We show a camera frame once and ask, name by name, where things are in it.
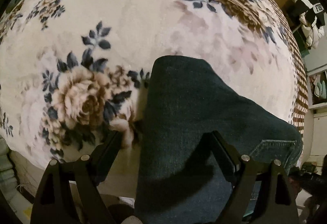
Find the floral bed blanket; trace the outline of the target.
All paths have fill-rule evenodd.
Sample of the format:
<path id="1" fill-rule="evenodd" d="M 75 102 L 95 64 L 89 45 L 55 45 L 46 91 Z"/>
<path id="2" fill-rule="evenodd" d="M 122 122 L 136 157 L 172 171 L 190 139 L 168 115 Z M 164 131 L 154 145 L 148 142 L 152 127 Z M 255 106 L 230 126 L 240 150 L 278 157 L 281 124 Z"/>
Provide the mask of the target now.
<path id="1" fill-rule="evenodd" d="M 1 16 L 1 136 L 21 187 L 51 158 L 136 135 L 160 56 L 207 61 L 238 94 L 293 124 L 297 77 L 268 0 L 20 0 Z"/>

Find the plaid grey fabric stack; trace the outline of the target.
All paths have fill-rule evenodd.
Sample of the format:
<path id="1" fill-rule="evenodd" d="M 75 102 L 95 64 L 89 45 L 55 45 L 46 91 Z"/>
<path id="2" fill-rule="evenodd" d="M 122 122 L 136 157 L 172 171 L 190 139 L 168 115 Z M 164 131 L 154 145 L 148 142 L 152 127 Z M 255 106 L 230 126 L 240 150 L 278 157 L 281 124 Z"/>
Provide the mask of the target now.
<path id="1" fill-rule="evenodd" d="M 0 184 L 4 198 L 10 203 L 17 194 L 18 180 L 9 159 L 9 147 L 3 137 L 0 138 Z"/>

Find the white wardrobe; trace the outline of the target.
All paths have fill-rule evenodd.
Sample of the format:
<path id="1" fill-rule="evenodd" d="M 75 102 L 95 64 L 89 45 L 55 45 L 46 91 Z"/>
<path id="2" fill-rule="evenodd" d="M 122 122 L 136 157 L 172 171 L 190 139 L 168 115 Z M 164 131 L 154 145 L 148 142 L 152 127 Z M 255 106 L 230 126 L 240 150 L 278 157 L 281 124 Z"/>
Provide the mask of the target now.
<path id="1" fill-rule="evenodd" d="M 304 122 L 304 158 L 326 155 L 326 37 L 304 57 L 307 70 L 309 110 Z"/>

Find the dark blue denim jeans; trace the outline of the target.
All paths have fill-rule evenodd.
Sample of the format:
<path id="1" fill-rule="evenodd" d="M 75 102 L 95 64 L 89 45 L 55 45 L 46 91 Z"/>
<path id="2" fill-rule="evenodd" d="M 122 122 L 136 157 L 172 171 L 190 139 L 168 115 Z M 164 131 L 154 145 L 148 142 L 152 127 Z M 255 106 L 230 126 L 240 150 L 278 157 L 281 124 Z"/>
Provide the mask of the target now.
<path id="1" fill-rule="evenodd" d="M 206 133 L 256 161 L 297 163 L 294 126 L 238 95 L 204 60 L 163 56 L 152 68 L 143 120 L 135 214 L 143 223 L 207 223 L 231 193 Z"/>

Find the brown checkered bed sheet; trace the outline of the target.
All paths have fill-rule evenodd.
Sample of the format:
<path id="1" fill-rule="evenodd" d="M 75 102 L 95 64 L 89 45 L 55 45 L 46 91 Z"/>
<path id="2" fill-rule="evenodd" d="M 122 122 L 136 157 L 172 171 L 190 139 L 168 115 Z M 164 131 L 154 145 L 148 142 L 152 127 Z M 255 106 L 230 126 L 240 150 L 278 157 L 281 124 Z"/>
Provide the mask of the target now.
<path id="1" fill-rule="evenodd" d="M 300 56 L 299 47 L 291 32 L 286 17 L 274 0 L 268 1 L 272 5 L 275 13 L 278 16 L 278 20 L 281 22 L 282 26 L 284 27 L 284 31 L 286 32 L 288 47 L 291 52 L 293 64 L 295 67 L 295 74 L 297 77 L 297 98 L 295 100 L 295 106 L 292 113 L 293 125 L 298 129 L 301 135 L 304 135 L 304 117 L 309 110 L 307 74 L 305 73 L 305 68 Z"/>

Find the chair piled with clothes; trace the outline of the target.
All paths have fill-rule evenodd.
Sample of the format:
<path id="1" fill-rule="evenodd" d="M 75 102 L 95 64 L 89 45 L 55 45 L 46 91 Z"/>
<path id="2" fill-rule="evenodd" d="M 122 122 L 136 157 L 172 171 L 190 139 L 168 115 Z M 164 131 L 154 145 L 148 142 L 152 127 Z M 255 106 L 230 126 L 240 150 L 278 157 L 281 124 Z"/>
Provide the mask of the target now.
<path id="1" fill-rule="evenodd" d="M 325 9 L 319 0 L 291 0 L 286 13 L 298 29 L 306 49 L 315 49 L 325 36 Z"/>

